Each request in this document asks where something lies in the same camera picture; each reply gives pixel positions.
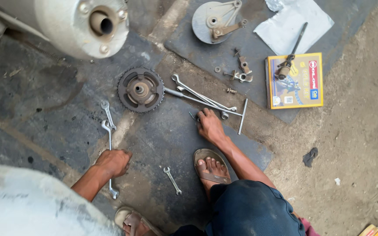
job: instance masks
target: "brown sandal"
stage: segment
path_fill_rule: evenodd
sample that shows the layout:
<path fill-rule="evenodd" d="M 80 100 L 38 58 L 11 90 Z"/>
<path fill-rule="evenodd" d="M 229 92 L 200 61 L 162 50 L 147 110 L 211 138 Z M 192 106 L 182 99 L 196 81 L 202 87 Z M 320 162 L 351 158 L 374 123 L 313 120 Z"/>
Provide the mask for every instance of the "brown sandal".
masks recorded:
<path fill-rule="evenodd" d="M 163 233 L 160 229 L 153 226 L 145 217 L 141 216 L 133 208 L 128 206 L 123 206 L 118 209 L 115 215 L 115 223 L 123 228 L 123 223 L 127 226 L 131 226 L 131 236 L 135 236 L 135 232 L 140 223 L 144 223 L 150 231 L 144 233 L 143 236 L 166 236 L 167 234 Z"/>
<path fill-rule="evenodd" d="M 193 154 L 193 164 L 195 165 L 196 173 L 198 174 L 199 178 L 210 180 L 210 181 L 220 183 L 220 184 L 231 184 L 230 178 L 217 176 L 210 173 L 205 173 L 202 171 L 203 169 L 198 165 L 198 161 L 201 159 L 205 160 L 205 158 L 207 157 L 214 158 L 215 160 L 219 161 L 221 164 L 225 165 L 227 168 L 227 164 L 224 162 L 224 159 L 218 153 L 207 148 L 199 149 Z"/>

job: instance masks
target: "qr code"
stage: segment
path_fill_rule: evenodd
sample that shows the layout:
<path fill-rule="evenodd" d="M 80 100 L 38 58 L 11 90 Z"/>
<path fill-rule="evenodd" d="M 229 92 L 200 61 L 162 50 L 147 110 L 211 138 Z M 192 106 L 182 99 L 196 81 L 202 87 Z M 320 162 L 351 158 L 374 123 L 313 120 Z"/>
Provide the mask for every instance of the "qr code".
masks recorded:
<path fill-rule="evenodd" d="M 287 103 L 287 104 L 293 103 L 293 97 L 285 97 L 284 103 Z"/>

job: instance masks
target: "sprocket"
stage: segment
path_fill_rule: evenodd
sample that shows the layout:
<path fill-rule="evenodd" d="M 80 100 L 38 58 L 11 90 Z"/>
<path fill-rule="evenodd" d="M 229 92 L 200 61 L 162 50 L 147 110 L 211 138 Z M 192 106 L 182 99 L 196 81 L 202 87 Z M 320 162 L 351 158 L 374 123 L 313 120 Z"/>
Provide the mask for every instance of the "sprocket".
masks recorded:
<path fill-rule="evenodd" d="M 129 110 L 146 113 L 157 108 L 163 101 L 164 83 L 155 71 L 134 67 L 119 79 L 118 96 Z"/>

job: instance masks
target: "white paper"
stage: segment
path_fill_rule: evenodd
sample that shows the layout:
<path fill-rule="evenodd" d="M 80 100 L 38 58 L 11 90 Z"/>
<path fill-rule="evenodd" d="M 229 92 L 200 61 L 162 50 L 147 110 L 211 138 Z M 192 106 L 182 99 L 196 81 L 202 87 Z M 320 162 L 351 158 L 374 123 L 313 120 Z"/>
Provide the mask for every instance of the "white paper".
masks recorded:
<path fill-rule="evenodd" d="M 304 23 L 309 24 L 296 54 L 306 53 L 334 24 L 313 0 L 266 0 L 266 3 L 279 12 L 259 24 L 254 32 L 278 56 L 292 53 Z"/>

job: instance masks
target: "dark blue shorts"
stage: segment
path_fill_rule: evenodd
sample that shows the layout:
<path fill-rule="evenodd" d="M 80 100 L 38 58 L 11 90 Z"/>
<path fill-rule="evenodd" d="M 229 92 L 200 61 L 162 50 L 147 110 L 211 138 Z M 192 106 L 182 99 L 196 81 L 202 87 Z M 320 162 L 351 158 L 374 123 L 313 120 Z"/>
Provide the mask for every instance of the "dark blue shorts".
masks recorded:
<path fill-rule="evenodd" d="M 237 180 L 211 188 L 213 218 L 205 231 L 183 226 L 172 236 L 304 236 L 282 194 L 262 182 Z"/>

